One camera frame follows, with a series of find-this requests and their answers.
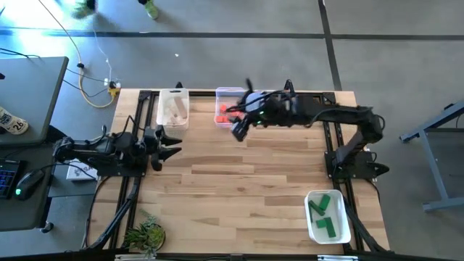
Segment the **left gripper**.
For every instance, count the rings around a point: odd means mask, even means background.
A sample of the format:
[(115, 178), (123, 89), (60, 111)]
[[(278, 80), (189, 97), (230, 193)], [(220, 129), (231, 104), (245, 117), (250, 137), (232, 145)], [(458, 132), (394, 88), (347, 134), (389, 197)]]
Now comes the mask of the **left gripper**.
[(160, 160), (164, 162), (182, 150), (180, 147), (161, 147), (161, 144), (165, 146), (172, 146), (181, 142), (181, 139), (167, 135), (162, 125), (158, 125), (156, 128), (145, 127), (144, 143), (146, 145), (146, 154), (151, 157), (150, 164), (152, 169), (155, 171), (161, 171), (162, 163)]

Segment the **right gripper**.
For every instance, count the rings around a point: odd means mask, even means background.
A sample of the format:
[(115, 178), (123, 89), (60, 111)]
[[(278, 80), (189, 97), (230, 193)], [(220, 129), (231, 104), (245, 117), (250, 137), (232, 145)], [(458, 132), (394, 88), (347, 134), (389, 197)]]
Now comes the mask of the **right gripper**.
[[(258, 102), (254, 113), (254, 125), (285, 125), (287, 117), (286, 102), (277, 99), (263, 99)], [(249, 124), (235, 122), (232, 125), (232, 134), (242, 142), (249, 130)]]

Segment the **white plastic bin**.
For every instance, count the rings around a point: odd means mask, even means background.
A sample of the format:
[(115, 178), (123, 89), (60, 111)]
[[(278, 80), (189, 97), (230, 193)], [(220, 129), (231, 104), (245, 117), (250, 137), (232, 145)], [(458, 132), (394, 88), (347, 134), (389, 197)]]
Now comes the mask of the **white plastic bin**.
[[(179, 115), (178, 108), (175, 105), (174, 98), (178, 96), (183, 100), (188, 117), (183, 125), (171, 125), (170, 116)], [(162, 125), (166, 131), (184, 131), (189, 126), (189, 91), (185, 88), (164, 88), (159, 92), (157, 108), (157, 124)]]
[[(309, 201), (312, 200), (316, 205), (319, 205), (324, 194), (328, 194), (331, 197), (331, 201), (325, 211), (325, 215), (319, 216), (316, 211), (310, 208)], [(344, 198), (340, 191), (334, 189), (310, 191), (304, 198), (304, 208), (308, 234), (311, 240), (318, 244), (345, 244), (351, 241), (351, 231), (344, 206)], [(335, 238), (328, 237), (326, 228), (317, 228), (316, 221), (324, 218), (332, 219), (336, 232)]]

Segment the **clear plastic bin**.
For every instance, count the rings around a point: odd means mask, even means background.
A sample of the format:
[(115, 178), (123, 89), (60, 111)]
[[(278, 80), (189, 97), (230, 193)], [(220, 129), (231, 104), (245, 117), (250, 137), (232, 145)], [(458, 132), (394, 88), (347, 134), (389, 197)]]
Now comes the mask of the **clear plastic bin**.
[[(245, 90), (242, 87), (219, 87), (217, 88), (215, 91), (214, 122), (215, 122), (215, 117), (217, 115), (227, 116), (228, 118), (230, 118), (231, 117), (229, 115), (230, 112), (221, 111), (220, 106), (223, 104), (227, 106), (227, 108), (236, 106), (237, 102), (242, 98), (244, 93), (245, 93)], [(218, 124), (215, 122), (215, 124), (219, 128), (229, 128), (232, 126), (231, 122), (229, 122), (229, 124)]]

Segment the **white printed box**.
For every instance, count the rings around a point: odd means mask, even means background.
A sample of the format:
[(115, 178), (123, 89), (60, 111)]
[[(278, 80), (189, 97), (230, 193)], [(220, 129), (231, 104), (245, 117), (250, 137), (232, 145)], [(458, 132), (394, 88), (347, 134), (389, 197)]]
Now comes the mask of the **white printed box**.
[(69, 181), (89, 181), (97, 179), (97, 170), (78, 160), (68, 165), (66, 179)]

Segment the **potted green plant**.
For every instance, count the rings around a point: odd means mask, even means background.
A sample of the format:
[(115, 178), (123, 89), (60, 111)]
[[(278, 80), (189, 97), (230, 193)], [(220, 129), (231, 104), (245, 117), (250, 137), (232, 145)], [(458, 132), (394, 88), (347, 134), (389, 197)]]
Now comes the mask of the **potted green plant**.
[(124, 237), (123, 247), (137, 249), (146, 256), (155, 256), (166, 240), (165, 229), (157, 218), (144, 209), (140, 210), (144, 221), (135, 228), (129, 228)]

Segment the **person's foot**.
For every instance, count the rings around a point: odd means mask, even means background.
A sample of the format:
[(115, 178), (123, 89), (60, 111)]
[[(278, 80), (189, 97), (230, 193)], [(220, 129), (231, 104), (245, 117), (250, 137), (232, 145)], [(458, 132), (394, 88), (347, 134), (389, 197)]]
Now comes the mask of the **person's foot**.
[(83, 19), (96, 12), (97, 0), (75, 0), (72, 5), (72, 16), (75, 19)]
[(138, 0), (138, 2), (144, 7), (146, 13), (150, 18), (156, 20), (158, 18), (158, 9), (154, 5), (153, 0)]

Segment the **black computer mouse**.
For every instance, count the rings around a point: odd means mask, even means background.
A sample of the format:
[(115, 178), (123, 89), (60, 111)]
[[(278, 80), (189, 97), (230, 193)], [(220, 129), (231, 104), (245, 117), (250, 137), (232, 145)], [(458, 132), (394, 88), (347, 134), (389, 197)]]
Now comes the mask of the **black computer mouse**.
[(14, 196), (20, 201), (29, 199), (39, 183), (43, 180), (45, 173), (41, 169), (27, 172), (17, 183)]

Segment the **grey side table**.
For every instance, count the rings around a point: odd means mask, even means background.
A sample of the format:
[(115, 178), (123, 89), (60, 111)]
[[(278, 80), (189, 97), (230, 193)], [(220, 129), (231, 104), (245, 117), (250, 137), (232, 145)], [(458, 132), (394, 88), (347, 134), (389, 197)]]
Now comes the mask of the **grey side table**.
[(0, 148), (46, 140), (68, 57), (0, 59), (0, 107), (28, 123), (21, 135), (0, 134)]

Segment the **dark desk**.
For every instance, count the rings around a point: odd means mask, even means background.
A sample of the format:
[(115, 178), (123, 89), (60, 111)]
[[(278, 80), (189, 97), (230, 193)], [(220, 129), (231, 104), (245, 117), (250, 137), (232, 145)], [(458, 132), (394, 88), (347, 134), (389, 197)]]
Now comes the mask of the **dark desk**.
[[(12, 195), (8, 199), (0, 199), (0, 232), (22, 231), (43, 228), (48, 216), (51, 199), (49, 189), (55, 162), (50, 145), (33, 146), (26, 149), (6, 150), (8, 160), (21, 161), (16, 176)], [(20, 201), (15, 198), (18, 181), (29, 171), (41, 169), (45, 176), (32, 196)]]

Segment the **black frame side rail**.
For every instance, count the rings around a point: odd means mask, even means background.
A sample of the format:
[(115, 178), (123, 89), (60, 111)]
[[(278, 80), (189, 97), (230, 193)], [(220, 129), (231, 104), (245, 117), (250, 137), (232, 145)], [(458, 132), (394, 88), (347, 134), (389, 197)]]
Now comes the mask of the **black frame side rail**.
[[(157, 96), (158, 91), (139, 91), (135, 111), (135, 118), (132, 127), (133, 135), (138, 135), (143, 112), (146, 113), (146, 115), (144, 116), (144, 119), (146, 120), (146, 126), (151, 125), (152, 110), (154, 106), (154, 101)], [(133, 225), (133, 219), (138, 200), (138, 193), (141, 186), (141, 179), (146, 174), (147, 164), (148, 159), (146, 157), (142, 162), (141, 170), (139, 171), (138, 176), (132, 178), (128, 176), (121, 177), (120, 190), (117, 198), (117, 204), (115, 206), (115, 215), (112, 217), (108, 226), (103, 230), (98, 239), (95, 240), (94, 243), (90, 244), (88, 242), (88, 237), (91, 234), (91, 232), (94, 231), (94, 225), (91, 224), (91, 221), (94, 214), (94, 210), (96, 209), (96, 200), (98, 198), (99, 192), (102, 189), (105, 189), (105, 185), (106, 182), (109, 180), (109, 177), (104, 178), (101, 182), (98, 183), (88, 214), (88, 219), (86, 221), (86, 229), (82, 243), (82, 250), (103, 249), (107, 244), (109, 244), (108, 249), (117, 248), (119, 237), (125, 235), (124, 233), (120, 232), (120, 226), (121, 223), (125, 221), (126, 215), (128, 216), (128, 220), (125, 229), (128, 230)]]
[[(326, 97), (321, 97), (321, 103), (324, 104), (338, 104), (336, 100), (327, 100)], [(336, 152), (336, 150), (347, 144), (355, 135), (357, 127), (355, 125), (347, 125), (340, 123), (323, 122), (324, 138), (326, 140), (327, 150), (324, 152)], [(344, 198), (344, 206), (347, 213), (347, 218), (351, 221), (349, 228), (355, 232), (355, 247), (351, 247), (349, 243), (343, 244), (344, 252), (359, 251), (364, 252), (369, 249), (371, 252), (386, 252), (387, 250), (382, 247), (374, 237), (368, 232), (361, 219), (357, 214), (357, 207), (355, 204), (355, 193), (352, 187), (351, 179), (333, 179), (329, 178), (333, 188), (341, 191), (341, 186), (345, 187), (345, 192), (342, 194)], [(362, 179), (371, 182), (373, 179)]]

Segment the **black frame cross rail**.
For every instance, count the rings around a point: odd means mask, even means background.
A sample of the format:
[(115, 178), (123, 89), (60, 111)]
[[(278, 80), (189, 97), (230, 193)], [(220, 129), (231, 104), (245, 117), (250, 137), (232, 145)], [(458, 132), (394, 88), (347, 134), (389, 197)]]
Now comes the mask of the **black frame cross rail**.
[[(297, 92), (297, 94), (316, 96), (316, 97), (322, 96), (322, 97), (326, 97), (327, 100), (331, 100), (331, 101), (336, 99), (336, 95), (334, 91), (332, 92), (302, 92), (300, 91), (300, 92)], [(148, 98), (150, 96), (158, 96), (158, 95), (159, 95), (159, 91), (142, 90), (142, 91), (139, 91), (138, 97)], [(215, 96), (215, 91), (189, 91), (189, 95), (190, 96)]]
[[(317, 256), (321, 254), (206, 254), (206, 253), (159, 253), (157, 259), (164, 260), (183, 260), (183, 261), (317, 261)], [(359, 252), (351, 251), (343, 254), (329, 255), (349, 255), (356, 256), (359, 261), (458, 261), (451, 259), (419, 257), (393, 252)]]

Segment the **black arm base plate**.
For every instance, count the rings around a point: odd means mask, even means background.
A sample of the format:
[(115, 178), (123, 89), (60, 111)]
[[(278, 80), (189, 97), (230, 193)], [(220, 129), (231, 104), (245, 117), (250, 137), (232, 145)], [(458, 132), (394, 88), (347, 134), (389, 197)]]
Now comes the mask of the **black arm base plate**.
[(353, 162), (336, 163), (336, 152), (326, 152), (327, 175), (333, 179), (375, 179), (389, 172), (389, 167), (376, 162), (375, 152), (363, 151), (355, 156)]
[(98, 176), (141, 177), (146, 172), (148, 156), (117, 150), (112, 154), (93, 153), (83, 161), (96, 169)]

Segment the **silver metal bracket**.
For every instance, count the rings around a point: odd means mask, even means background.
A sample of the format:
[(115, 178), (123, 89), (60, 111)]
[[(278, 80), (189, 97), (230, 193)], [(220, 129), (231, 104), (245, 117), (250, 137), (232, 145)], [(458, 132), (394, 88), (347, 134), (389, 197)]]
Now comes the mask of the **silver metal bracket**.
[(117, 254), (114, 261), (158, 261), (156, 257), (144, 254)]
[(317, 261), (359, 261), (359, 258), (349, 255), (321, 254), (317, 256)]

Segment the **blue-grey table frame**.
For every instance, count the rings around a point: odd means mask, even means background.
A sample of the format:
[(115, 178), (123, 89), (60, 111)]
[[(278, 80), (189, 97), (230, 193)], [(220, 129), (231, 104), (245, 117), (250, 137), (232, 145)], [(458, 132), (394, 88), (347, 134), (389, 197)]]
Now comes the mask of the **blue-grey table frame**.
[(401, 135), (407, 143), (418, 138), (425, 152), (429, 168), (439, 192), (440, 199), (423, 204), (424, 212), (464, 206), (462, 196), (450, 196), (446, 185), (456, 181), (464, 190), (464, 128), (445, 128), (443, 125), (459, 120), (464, 114), (464, 99), (447, 105), (440, 114)]

